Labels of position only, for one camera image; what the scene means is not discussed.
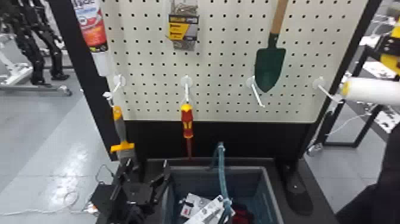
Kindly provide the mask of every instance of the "black display stand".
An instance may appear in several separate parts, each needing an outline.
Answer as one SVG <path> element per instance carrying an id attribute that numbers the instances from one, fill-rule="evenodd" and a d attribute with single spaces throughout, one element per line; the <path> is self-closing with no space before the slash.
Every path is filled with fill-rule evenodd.
<path id="1" fill-rule="evenodd" d="M 337 91 L 342 76 L 358 48 L 358 43 L 381 1 L 369 0 L 365 6 L 329 90 L 331 94 Z M 109 149 L 110 146 L 119 144 L 119 138 L 111 119 L 110 106 L 102 96 L 104 92 L 110 91 L 107 81 L 104 77 L 98 76 L 71 1 L 49 0 L 49 3 L 105 148 Z M 312 209 L 312 206 L 308 206 L 311 204 L 310 194 L 297 171 L 298 161 L 307 149 L 329 104 L 330 99 L 326 98 L 315 123 L 194 122 L 193 155 L 210 157 L 216 143 L 223 141 L 228 149 L 226 157 L 274 158 L 290 207 L 298 214 L 310 214 L 310 209 Z M 141 160 L 186 156 L 180 122 L 126 121 L 126 128 L 128 139 L 136 143 L 137 153 Z M 114 154 L 109 155 L 111 160 L 117 159 Z"/>

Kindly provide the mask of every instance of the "red screwdriver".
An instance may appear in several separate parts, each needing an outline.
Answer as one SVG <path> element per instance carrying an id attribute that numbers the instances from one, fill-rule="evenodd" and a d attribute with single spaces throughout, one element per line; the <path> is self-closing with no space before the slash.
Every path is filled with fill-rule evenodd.
<path id="1" fill-rule="evenodd" d="M 186 150 L 189 159 L 192 159 L 192 138 L 193 138 L 193 107 L 190 104 L 183 104 L 180 107 L 182 112 L 183 137 L 186 138 Z"/>

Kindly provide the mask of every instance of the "wooden trowel handle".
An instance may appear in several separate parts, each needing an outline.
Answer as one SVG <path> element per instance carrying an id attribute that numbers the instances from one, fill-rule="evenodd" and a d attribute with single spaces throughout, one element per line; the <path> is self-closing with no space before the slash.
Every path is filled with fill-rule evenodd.
<path id="1" fill-rule="evenodd" d="M 289 0 L 278 0 L 278 6 L 276 7 L 274 20 L 272 22 L 271 33 L 279 34 L 288 2 Z"/>

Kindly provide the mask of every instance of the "screwdriver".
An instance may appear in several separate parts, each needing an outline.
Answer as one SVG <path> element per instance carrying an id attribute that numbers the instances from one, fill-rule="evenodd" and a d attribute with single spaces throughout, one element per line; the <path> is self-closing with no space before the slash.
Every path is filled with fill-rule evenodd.
<path id="1" fill-rule="evenodd" d="M 120 106 L 112 106 L 112 117 L 114 119 L 115 130 L 120 138 L 120 144 L 111 146 L 111 153 L 117 153 L 119 160 L 131 159 L 132 162 L 134 162 L 134 166 L 137 166 L 138 161 L 135 153 L 135 144 L 127 141 L 126 127 Z"/>
<path id="2" fill-rule="evenodd" d="M 186 138 L 186 150 L 189 159 L 192 159 L 192 138 L 193 138 L 193 107 L 190 104 L 183 104 L 180 107 L 183 123 L 183 137 Z"/>

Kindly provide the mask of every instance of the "black stand base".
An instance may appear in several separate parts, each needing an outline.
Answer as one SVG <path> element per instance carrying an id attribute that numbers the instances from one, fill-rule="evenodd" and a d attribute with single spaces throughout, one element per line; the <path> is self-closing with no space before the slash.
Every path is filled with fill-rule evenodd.
<path id="1" fill-rule="evenodd" d="M 297 172 L 297 161 L 276 160 L 276 167 L 289 207 L 296 213 L 309 216 L 313 213 L 313 202 Z"/>

